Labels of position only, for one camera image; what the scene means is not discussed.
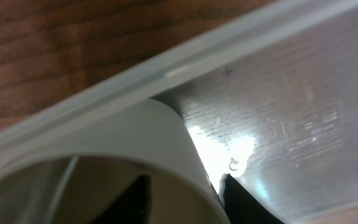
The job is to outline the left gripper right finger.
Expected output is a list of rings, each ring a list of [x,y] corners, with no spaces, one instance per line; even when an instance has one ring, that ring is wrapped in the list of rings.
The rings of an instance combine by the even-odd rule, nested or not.
[[[221,197],[231,224],[283,224],[230,174],[223,175]]]

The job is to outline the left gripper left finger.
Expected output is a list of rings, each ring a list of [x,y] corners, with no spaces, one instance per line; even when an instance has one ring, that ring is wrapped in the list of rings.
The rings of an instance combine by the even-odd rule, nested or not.
[[[91,224],[147,224],[152,209],[151,177],[140,175]]]

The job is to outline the grey plastic cup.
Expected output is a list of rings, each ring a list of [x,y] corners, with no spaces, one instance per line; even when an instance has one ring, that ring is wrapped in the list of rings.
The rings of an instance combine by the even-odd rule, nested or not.
[[[90,223],[140,175],[148,223],[228,223],[180,116],[156,100],[0,147],[0,223]]]

